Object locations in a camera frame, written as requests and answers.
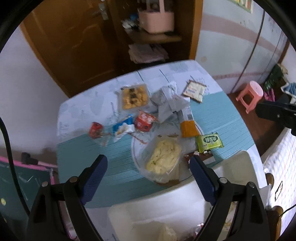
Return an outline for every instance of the wall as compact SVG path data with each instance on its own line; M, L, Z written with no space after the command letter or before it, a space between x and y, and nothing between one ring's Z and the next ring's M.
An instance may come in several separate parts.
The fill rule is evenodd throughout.
M226 93L241 89L250 80L259 82L280 57L285 35L266 13L259 33L263 13L255 2L249 13L228 0L204 0L195 60Z
M0 54L0 116L14 152L29 152L40 161L55 162L57 115L67 96L17 28ZM1 137L0 155L6 156Z
M282 64L287 68L288 74L286 75L287 80L290 83L296 82L296 51L290 44L287 50L286 56L284 57Z

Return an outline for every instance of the black cable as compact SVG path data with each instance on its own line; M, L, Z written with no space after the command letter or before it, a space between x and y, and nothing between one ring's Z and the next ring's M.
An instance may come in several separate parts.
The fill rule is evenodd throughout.
M9 163L12 179L13 179L13 182L14 182L14 185L15 185L15 189L17 190L17 194L19 196L20 202L22 203L22 206L23 206L26 214L29 216L30 215L30 210L29 210L29 208L28 208L28 206L26 204L24 196L22 195L22 191L20 189L20 185L19 185L18 180L17 180L17 174L15 173L15 165L13 163L13 158L12 158L12 152L11 152L11 146L10 146L10 142L9 142L8 133L7 133L6 127L5 127L4 122L1 119L1 117L0 117L0 130L1 130L2 134L3 134L5 147L6 147L6 151L7 151L8 163Z
M292 208L296 207L296 204L293 205L292 207L288 208L286 211L284 211L279 217L283 216L284 213L288 212L289 210L291 210Z
M257 43L258 43L259 38L260 38L260 35L261 35L261 31L262 31L262 27L263 27L263 23L264 23L264 18L265 18L265 10L263 10L263 15L262 15L262 20L261 20L261 25L260 25L260 28L259 28L259 31L258 31L257 38L256 38L255 43L254 43L254 47L253 47L253 49L252 49L252 51L251 51L250 57L249 57L249 59L247 60L247 63L246 63L246 65L244 66L244 69L242 70L242 73L240 74L238 80L236 81L235 85L234 85L233 88L231 89L230 93L232 93L233 90L237 87L237 84L239 83L239 81L240 81L242 75L244 74L244 72L245 72L245 70L246 70L246 68L247 68L247 66L248 66L248 64L249 64L249 62L251 61L251 58L252 58L252 56L253 56L253 53L255 52L255 48L256 48L256 46L257 46Z

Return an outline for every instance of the green snack package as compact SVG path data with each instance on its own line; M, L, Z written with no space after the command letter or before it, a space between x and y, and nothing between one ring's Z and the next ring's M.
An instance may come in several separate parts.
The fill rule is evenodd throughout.
M199 153L215 148L222 148L223 143L217 133L196 137Z

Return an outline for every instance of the pink basket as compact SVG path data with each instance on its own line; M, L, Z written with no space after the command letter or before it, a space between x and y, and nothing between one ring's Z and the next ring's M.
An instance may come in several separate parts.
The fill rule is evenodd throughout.
M165 12L164 0L159 0L159 12L150 12L149 0L147 10L139 11L140 26L150 34L174 31L174 13Z

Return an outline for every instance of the sticker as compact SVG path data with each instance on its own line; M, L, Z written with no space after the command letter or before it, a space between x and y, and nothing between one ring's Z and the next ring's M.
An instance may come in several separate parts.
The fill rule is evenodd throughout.
M6 205L6 201L5 201L5 199L4 199L4 198L1 198L1 203L2 203L2 205L3 205L3 206L5 206L5 205Z
M281 184L279 185L278 189L276 190L276 194L274 197L275 201L279 198L279 195L281 194L282 190L283 190L283 181L281 181Z

